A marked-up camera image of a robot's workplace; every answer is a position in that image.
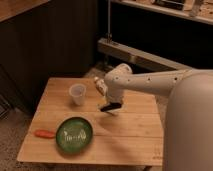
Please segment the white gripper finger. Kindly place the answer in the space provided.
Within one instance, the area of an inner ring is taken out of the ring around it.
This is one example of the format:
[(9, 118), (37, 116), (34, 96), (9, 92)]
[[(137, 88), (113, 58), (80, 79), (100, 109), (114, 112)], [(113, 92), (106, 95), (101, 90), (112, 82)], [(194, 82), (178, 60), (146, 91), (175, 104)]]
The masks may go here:
[(121, 99), (120, 104), (121, 104), (121, 106), (125, 105), (125, 99)]
[(108, 103), (100, 103), (100, 104), (98, 105), (98, 109), (99, 109), (101, 112), (105, 112), (107, 107), (108, 107)]

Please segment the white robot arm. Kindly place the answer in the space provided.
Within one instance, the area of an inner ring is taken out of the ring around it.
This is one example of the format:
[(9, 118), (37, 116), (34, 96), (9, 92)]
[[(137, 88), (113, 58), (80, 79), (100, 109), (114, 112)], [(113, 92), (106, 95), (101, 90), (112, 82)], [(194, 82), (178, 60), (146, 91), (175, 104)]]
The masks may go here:
[(213, 171), (213, 69), (134, 74), (120, 64), (104, 82), (103, 112), (120, 108), (126, 90), (168, 98), (162, 171)]

